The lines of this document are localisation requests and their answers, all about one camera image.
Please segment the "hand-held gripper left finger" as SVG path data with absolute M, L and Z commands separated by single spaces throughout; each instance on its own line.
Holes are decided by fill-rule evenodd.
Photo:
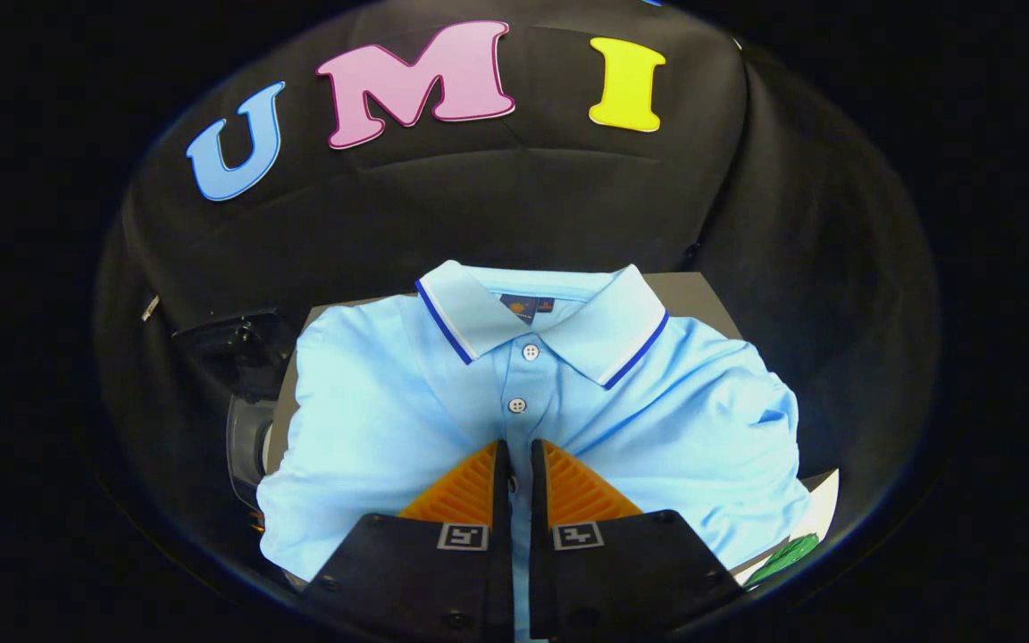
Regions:
M 514 638 L 509 449 L 491 443 L 399 515 L 360 517 L 304 591 L 335 642 Z

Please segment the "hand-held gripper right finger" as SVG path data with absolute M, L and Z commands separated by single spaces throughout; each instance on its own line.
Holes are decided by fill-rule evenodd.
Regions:
M 673 509 L 646 513 L 574 455 L 531 446 L 531 635 L 686 642 L 743 588 Z

